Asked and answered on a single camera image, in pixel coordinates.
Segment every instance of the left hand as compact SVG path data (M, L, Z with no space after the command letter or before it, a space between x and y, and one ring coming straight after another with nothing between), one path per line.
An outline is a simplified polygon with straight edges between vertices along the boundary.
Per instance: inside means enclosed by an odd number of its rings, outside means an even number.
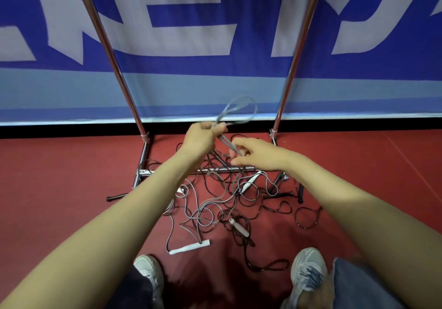
M213 122L205 121L192 124L186 133L180 151L191 157L193 165L201 166L204 156L215 149L215 138L227 132L224 122L213 126Z

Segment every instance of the shoe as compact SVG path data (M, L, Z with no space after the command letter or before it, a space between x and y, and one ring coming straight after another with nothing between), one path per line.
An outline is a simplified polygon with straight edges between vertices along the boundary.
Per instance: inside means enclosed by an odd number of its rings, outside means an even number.
M163 305L163 289L164 275L160 263L152 256L142 255L135 259L135 268L149 279L152 284L152 303L154 308L164 308Z
M302 291L318 289L327 273L325 261L317 249L309 247L301 250L295 257L290 270L293 284L292 293L281 304L281 308L296 308Z

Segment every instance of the right hand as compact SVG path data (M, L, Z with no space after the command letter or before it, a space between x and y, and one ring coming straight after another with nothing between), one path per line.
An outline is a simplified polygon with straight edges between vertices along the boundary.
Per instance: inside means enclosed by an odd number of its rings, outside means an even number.
M255 138L235 138L232 144L239 150L239 154L229 150L232 166L254 166L263 171L284 170L287 153L290 152Z

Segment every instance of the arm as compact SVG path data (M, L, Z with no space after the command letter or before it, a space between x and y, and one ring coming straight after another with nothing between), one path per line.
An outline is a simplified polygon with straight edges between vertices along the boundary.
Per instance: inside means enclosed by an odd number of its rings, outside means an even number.
M97 308L106 304L180 183L201 165L225 124L193 124L181 149L123 200L41 261L3 308Z
M242 147L243 156L232 165L283 170L306 187L408 306L440 307L441 234L304 155L258 139L237 138L233 143Z

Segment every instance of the forearm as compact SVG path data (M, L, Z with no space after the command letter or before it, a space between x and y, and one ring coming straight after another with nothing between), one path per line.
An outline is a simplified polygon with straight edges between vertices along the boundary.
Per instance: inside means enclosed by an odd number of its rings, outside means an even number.
M442 235L377 197L291 152L283 168L352 239L374 270L413 308L442 303Z
M188 159L178 152L49 254L2 308L103 306L189 170Z

